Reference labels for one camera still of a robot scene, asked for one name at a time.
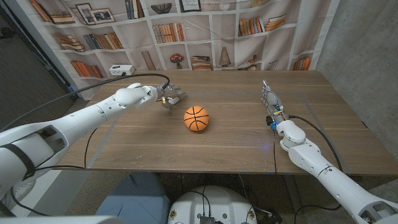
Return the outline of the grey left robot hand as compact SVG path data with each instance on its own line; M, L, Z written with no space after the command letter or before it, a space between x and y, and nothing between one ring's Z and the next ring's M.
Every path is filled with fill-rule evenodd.
M156 90L157 101L160 101L164 108L171 108L186 97L185 92L172 83L167 86L165 86L164 83L161 83Z

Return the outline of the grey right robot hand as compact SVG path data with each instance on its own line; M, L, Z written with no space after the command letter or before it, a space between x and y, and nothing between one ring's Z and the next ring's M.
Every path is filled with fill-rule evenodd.
M283 112L283 105L281 99L271 90L271 86L266 80L262 81L262 98L261 101L266 106L268 115L275 124L279 124L286 120Z

